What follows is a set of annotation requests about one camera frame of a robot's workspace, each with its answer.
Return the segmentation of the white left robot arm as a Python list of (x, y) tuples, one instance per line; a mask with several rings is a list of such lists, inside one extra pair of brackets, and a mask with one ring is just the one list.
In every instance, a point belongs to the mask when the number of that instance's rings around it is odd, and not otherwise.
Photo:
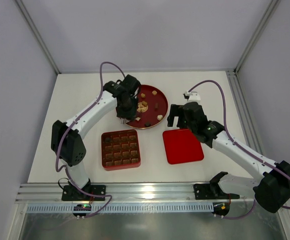
[(93, 196), (90, 179), (82, 163), (86, 155), (83, 139), (112, 110), (116, 110), (116, 116), (124, 121), (134, 120), (140, 90), (140, 81), (129, 74), (124, 80), (109, 81), (102, 86), (96, 100), (76, 116), (65, 122), (57, 120), (52, 125), (51, 150), (56, 154), (56, 162), (63, 163), (55, 168), (57, 172), (65, 170), (71, 194)]

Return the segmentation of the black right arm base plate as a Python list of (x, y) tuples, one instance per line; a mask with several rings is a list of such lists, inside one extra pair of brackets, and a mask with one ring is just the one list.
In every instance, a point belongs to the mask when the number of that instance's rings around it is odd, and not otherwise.
[(195, 200), (237, 200), (235, 193), (224, 193), (217, 184), (196, 183), (193, 185)]

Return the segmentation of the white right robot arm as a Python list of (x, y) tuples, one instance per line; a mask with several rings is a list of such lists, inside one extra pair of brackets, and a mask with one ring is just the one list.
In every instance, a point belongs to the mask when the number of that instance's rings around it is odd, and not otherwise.
[(276, 213), (290, 199), (288, 162), (277, 163), (236, 141), (223, 125), (208, 120), (197, 102), (172, 104), (167, 117), (169, 127), (173, 126), (174, 118), (178, 118), (177, 127), (189, 129), (200, 143), (226, 155), (251, 175), (247, 178), (221, 172), (210, 180), (213, 192), (254, 198), (270, 213)]

